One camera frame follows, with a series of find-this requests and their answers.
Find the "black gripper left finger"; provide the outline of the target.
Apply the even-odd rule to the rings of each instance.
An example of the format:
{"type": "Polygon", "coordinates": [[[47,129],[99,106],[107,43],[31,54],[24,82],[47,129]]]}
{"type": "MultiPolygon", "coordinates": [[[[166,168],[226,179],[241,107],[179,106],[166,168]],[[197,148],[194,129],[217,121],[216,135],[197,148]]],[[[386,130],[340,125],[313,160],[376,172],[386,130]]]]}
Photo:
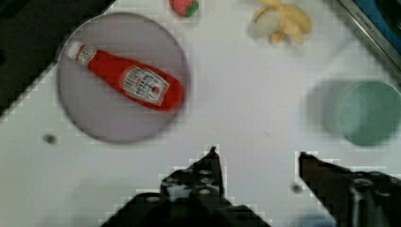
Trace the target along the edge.
{"type": "Polygon", "coordinates": [[[158,193],[129,200],[100,227],[270,227],[245,205],[224,196],[215,148],[186,169],[165,177],[158,193]]]}

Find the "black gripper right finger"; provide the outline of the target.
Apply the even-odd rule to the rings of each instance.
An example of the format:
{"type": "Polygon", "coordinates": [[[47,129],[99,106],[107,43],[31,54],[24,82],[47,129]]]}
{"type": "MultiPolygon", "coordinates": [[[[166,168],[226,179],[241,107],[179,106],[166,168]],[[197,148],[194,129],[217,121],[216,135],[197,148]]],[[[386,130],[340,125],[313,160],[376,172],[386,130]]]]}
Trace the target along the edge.
{"type": "Polygon", "coordinates": [[[301,153],[299,175],[338,227],[400,227],[401,184],[379,171],[353,171],[301,153]]]}

